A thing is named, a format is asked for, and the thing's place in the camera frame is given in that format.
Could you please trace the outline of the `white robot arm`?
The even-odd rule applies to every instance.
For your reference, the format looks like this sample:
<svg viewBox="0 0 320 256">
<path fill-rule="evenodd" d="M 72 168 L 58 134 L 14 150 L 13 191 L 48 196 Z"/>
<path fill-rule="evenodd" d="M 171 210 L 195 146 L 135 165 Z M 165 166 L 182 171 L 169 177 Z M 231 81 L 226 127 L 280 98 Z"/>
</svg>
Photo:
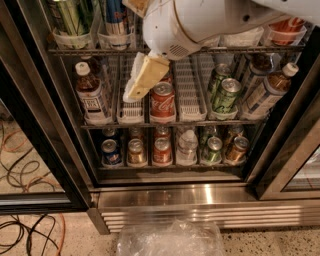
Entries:
<svg viewBox="0 0 320 256">
<path fill-rule="evenodd" d="M 212 38 L 238 34 L 291 16 L 320 23 L 320 0 L 125 0 L 142 8 L 147 55 L 134 60 L 123 100 L 142 99 L 168 72 L 169 63 L 199 51 Z"/>
</svg>

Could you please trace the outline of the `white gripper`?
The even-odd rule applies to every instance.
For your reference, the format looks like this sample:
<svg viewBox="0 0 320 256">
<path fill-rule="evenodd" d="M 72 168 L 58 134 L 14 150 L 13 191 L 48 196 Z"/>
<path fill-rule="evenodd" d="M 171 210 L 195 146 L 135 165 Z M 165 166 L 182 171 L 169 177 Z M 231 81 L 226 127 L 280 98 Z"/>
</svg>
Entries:
<svg viewBox="0 0 320 256">
<path fill-rule="evenodd" d="M 288 17 L 254 0 L 122 0 L 122 3 L 139 17 L 145 16 L 143 39 L 150 49 L 148 55 L 138 52 L 134 59 L 123 94 L 126 103 L 141 100 L 169 71 L 169 60 L 195 53 L 219 35 L 242 33 Z"/>
</svg>

